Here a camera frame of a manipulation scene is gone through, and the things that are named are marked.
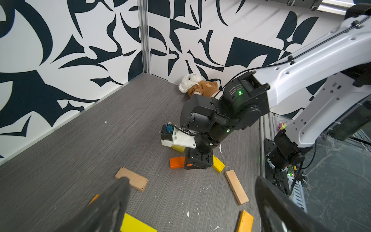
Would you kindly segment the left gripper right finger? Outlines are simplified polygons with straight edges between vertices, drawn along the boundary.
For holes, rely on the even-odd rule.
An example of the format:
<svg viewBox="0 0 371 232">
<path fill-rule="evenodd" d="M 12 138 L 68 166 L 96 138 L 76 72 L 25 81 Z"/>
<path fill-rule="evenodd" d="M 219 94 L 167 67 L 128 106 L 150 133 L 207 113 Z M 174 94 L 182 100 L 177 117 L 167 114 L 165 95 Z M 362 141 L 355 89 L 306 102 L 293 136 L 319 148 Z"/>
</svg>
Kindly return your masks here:
<svg viewBox="0 0 371 232">
<path fill-rule="evenodd" d="M 266 178 L 257 177 L 255 196 L 264 232 L 328 232 Z"/>
</svg>

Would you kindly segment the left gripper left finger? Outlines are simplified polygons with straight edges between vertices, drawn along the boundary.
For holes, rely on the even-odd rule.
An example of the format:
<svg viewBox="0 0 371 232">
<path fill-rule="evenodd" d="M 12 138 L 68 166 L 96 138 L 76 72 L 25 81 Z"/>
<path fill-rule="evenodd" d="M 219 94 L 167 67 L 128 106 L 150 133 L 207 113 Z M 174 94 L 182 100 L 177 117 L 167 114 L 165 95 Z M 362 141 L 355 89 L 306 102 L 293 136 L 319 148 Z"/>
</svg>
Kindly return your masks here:
<svg viewBox="0 0 371 232">
<path fill-rule="evenodd" d="M 130 197 L 129 179 L 122 177 L 57 232 L 119 232 Z"/>
</svg>

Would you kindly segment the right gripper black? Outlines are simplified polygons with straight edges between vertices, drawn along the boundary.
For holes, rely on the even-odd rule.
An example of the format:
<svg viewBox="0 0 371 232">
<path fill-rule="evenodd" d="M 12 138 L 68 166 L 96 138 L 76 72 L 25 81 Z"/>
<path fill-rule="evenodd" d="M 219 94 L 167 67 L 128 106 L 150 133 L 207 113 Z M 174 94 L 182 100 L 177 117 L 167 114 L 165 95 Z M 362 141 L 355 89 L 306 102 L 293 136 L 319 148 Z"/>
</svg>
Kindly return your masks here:
<svg viewBox="0 0 371 232">
<path fill-rule="evenodd" d="M 183 106 L 181 128 L 194 133 L 195 148 L 186 149 L 184 168 L 208 169 L 214 164 L 213 149 L 232 133 L 229 107 L 223 100 L 192 96 Z"/>
</svg>

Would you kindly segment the orange block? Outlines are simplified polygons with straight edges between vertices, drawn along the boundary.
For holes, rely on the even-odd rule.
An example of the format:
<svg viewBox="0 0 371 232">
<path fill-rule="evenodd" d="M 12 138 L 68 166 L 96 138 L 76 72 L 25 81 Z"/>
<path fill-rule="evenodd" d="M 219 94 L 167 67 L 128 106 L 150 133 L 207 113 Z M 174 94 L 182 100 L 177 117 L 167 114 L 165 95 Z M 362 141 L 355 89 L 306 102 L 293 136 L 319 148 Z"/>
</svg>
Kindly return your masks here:
<svg viewBox="0 0 371 232">
<path fill-rule="evenodd" d="M 92 202 L 94 202 L 98 197 L 99 197 L 99 195 L 96 194 L 96 195 L 93 197 L 93 199 L 89 202 L 89 204 L 91 204 Z"/>
<path fill-rule="evenodd" d="M 170 158 L 170 168 L 183 168 L 185 164 L 185 157 Z"/>
</svg>

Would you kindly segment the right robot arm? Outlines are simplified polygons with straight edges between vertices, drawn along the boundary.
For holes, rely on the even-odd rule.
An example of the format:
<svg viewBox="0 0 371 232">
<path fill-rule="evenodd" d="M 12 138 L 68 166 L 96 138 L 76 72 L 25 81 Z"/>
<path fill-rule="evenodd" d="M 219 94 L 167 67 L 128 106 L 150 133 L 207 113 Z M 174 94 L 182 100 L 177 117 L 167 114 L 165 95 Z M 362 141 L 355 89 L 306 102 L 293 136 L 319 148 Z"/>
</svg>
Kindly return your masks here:
<svg viewBox="0 0 371 232">
<path fill-rule="evenodd" d="M 274 138 L 267 163 L 283 170 L 301 164 L 317 137 L 371 93 L 371 6 L 348 8 L 344 21 L 325 36 L 272 65 L 229 81 L 215 98 L 194 95 L 183 106 L 181 126 L 195 131 L 184 168 L 207 169 L 212 150 L 233 131 L 254 124 L 271 108 L 318 81 L 326 84 L 287 128 Z"/>
</svg>

